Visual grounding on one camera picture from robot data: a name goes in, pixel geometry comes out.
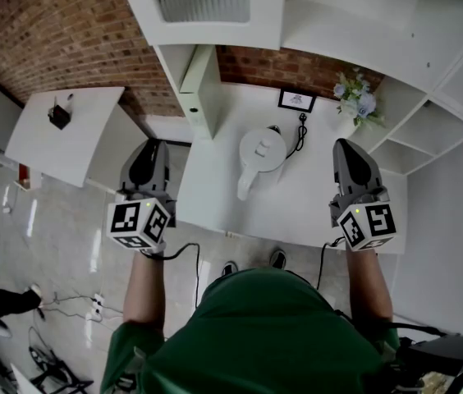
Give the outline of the red panel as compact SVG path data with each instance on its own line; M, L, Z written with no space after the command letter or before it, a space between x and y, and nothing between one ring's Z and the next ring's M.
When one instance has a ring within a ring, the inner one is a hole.
M22 190L29 190L30 189L30 169L21 163L18 164L18 177L16 180L16 184Z

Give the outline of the white electric kettle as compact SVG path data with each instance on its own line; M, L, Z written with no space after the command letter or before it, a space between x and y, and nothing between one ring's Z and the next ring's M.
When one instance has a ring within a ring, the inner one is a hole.
M239 158L237 197L245 201L254 192L266 191L278 183L287 158L287 145L273 128L251 130L241 139Z

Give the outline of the white side table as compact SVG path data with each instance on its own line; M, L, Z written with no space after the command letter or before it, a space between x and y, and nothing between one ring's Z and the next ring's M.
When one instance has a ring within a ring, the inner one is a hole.
M121 169L148 137L121 108L122 87L62 89L32 94L9 139L5 155L44 175L82 187L121 188ZM63 129L48 119L60 105L71 114Z

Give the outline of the white power strip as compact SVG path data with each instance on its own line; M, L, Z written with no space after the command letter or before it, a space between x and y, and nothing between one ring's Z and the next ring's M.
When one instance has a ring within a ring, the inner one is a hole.
M99 294L95 293L91 298L92 306L90 310L91 318L94 321L100 322L103 318L103 302L104 298Z

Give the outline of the black body-worn device pack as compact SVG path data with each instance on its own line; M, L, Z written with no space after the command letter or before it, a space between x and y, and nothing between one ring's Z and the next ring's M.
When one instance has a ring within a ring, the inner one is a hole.
M396 358L398 392L421 392L424 375L435 372L449 377L463 373L463 336L446 335L432 341L413 342L404 337Z

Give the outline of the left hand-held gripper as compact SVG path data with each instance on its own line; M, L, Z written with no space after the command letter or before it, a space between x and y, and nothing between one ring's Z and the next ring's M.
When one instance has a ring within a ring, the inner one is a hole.
M121 169L121 188L108 205L106 234L127 250L162 255L168 227L176 225L176 201L165 191L169 182L169 151L163 140L148 139Z

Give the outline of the white desk with shelving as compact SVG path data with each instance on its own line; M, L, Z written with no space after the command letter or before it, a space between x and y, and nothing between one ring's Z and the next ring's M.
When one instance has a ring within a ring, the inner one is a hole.
M198 44L152 45L179 98ZM253 47L237 46L241 51ZM463 143L463 0L285 0L279 49L349 62L383 74L377 96L385 127L350 137L378 162L405 250L406 178ZM316 98L304 148L285 162L278 183L237 198L239 143L246 132L278 125L291 143L294 111L279 108L280 86L222 83L222 113L212 140L194 138L177 198L181 222L214 231L321 246L333 240L328 203L336 186L332 147L337 103Z

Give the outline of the white vase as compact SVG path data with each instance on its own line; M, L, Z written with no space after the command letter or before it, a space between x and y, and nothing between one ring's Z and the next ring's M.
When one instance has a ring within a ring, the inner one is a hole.
M347 114L338 114L336 115L336 126L335 131L337 136L340 138L348 139L350 138L357 128L359 127L357 124L354 123L354 119Z

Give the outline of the person's left forearm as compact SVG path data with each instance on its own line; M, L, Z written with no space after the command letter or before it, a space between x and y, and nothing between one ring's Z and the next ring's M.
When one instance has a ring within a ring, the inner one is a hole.
M163 335L165 312L163 262L135 253L123 304L123 321L143 324Z

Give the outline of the black metal stand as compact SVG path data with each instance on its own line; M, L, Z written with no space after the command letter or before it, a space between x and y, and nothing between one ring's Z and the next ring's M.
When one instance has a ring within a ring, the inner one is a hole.
M38 347L30 346L29 353L41 371L41 374L32 378L30 382L42 394L88 394L86 389L94 384L93 380L78 378L52 350L47 352ZM53 392L46 392L44 384L47 381L57 386Z

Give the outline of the person's green shirt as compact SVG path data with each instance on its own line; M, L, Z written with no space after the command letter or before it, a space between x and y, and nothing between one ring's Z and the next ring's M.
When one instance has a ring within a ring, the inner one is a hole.
M256 268L219 278L170 338L112 335L101 394L380 394L397 332L358 329L304 279Z

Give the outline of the small black box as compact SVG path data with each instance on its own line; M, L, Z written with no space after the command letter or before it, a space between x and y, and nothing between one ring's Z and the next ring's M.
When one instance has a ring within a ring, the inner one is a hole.
M71 122L71 114L57 104L48 110L48 119L56 128L63 130Z

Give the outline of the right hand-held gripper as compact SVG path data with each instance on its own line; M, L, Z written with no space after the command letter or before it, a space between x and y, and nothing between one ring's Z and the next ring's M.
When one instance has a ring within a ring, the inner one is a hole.
M333 146L333 166L339 195L329 203L332 226L341 228L352 252L387 244L397 227L378 164L359 145L340 138Z

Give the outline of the person's right black shoe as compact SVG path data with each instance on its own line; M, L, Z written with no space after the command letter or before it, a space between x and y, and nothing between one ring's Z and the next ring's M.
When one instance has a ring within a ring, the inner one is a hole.
M272 252L269 258L269 266L279 270L286 268L287 257L283 250L277 249Z

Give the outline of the blue and white artificial flowers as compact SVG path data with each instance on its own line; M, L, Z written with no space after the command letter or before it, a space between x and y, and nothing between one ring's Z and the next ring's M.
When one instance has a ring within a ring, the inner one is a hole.
M349 117L355 127L376 125L385 127L385 116L380 111L378 97L371 90L360 69L354 69L355 76L347 77L337 73L333 95L338 100L337 114Z

